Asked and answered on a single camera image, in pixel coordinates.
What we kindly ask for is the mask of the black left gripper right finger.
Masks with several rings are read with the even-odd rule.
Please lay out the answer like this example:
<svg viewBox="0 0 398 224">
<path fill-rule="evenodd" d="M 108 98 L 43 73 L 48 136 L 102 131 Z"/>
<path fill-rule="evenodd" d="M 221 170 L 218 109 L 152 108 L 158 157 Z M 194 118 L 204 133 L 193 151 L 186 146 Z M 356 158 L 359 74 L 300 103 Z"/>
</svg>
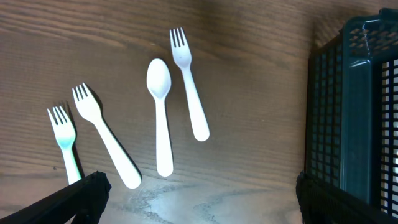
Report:
<svg viewBox="0 0 398 224">
<path fill-rule="evenodd" d="M 306 224 L 397 224 L 397 218 L 304 171 L 297 177 L 295 190 L 302 220 Z"/>
</svg>

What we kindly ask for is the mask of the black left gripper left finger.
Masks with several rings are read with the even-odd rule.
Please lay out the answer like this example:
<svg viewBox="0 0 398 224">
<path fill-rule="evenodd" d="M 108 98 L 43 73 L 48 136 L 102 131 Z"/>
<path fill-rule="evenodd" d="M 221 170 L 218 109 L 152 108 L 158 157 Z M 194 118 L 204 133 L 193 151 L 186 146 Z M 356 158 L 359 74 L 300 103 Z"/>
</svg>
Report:
<svg viewBox="0 0 398 224">
<path fill-rule="evenodd" d="M 1 219 L 7 223 L 98 223 L 109 200 L 111 184 L 94 172 L 38 202 Z"/>
</svg>

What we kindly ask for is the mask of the white plastic spoon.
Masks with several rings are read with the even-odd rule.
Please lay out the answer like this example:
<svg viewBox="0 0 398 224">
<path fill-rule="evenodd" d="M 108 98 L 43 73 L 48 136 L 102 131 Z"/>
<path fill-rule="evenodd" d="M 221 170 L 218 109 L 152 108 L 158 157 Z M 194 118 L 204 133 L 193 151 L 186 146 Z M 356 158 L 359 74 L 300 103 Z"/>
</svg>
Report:
<svg viewBox="0 0 398 224">
<path fill-rule="evenodd" d="M 174 170 L 174 160 L 170 143 L 165 99 L 171 89 L 171 76 L 166 63 L 155 58 L 147 70 L 147 88 L 155 101 L 156 115 L 156 164 L 162 177 L 168 177 Z"/>
</svg>

